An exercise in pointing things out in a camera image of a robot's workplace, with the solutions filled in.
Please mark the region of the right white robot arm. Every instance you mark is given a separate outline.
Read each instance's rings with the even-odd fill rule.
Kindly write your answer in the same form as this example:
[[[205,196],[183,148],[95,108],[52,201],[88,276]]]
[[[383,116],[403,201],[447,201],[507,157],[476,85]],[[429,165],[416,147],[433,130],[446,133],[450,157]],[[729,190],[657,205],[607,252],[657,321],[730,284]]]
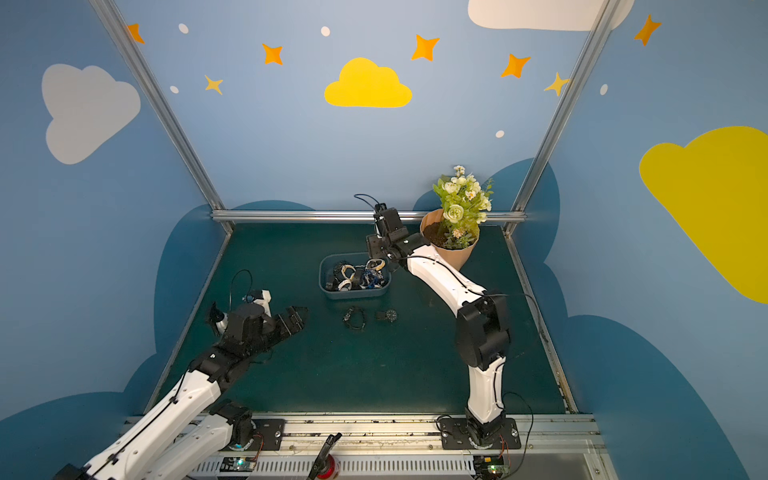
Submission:
[[[426,237],[411,234],[396,209],[377,203],[373,218],[376,232],[366,237],[371,257],[421,279],[455,315],[455,345],[469,373],[467,431],[473,445],[491,446],[505,420],[502,380],[512,342],[506,296],[463,276]]]

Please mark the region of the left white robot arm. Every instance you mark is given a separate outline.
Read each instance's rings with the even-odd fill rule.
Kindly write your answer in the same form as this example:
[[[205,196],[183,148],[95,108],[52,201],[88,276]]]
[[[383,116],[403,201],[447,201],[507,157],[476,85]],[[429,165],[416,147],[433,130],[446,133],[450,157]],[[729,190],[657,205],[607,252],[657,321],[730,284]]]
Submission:
[[[214,312],[218,341],[197,356],[177,384],[117,441],[82,467],[65,465],[56,479],[184,479],[203,460],[254,442],[252,411],[221,395],[253,364],[253,358],[302,331],[305,307],[269,315],[257,299],[224,314]]]

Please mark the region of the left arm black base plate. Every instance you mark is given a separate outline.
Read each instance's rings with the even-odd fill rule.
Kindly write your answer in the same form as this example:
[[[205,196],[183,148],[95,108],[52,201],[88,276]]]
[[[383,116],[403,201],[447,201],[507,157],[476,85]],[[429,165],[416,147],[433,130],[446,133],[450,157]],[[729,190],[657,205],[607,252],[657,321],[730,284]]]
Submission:
[[[253,418],[245,428],[242,449],[246,452],[279,451],[285,426],[283,418]]]

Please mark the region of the black digital strap watch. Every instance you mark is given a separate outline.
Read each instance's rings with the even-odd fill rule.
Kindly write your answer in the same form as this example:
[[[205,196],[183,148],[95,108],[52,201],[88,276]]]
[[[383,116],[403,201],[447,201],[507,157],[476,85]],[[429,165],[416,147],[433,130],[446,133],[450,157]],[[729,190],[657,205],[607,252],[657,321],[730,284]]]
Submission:
[[[351,331],[362,332],[367,325],[367,314],[358,306],[351,306],[342,317],[343,325]]]

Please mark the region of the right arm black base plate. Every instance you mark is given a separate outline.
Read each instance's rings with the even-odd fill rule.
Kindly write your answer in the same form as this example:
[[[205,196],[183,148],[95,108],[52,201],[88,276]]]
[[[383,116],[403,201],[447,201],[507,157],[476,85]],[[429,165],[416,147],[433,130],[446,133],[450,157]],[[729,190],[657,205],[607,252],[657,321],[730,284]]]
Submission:
[[[522,448],[520,433],[514,419],[504,416],[481,424],[473,418],[441,415],[435,421],[444,450],[488,450]]]

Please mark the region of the cream strap square watch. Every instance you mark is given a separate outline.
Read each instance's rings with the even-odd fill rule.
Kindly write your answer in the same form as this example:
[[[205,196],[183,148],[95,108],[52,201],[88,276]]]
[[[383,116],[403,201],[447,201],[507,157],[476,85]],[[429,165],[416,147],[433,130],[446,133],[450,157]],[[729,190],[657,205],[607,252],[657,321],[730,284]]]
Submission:
[[[386,267],[386,261],[380,258],[371,258],[366,262],[365,269],[380,274]]]

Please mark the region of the small black watch white face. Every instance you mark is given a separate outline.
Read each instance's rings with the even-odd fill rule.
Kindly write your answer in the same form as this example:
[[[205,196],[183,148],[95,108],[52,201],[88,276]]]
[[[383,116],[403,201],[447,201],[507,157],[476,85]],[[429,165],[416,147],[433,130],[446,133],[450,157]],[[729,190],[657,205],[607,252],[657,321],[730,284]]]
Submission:
[[[324,288],[326,291],[337,291],[340,280],[337,275],[337,265],[332,265],[326,272],[324,277]]]

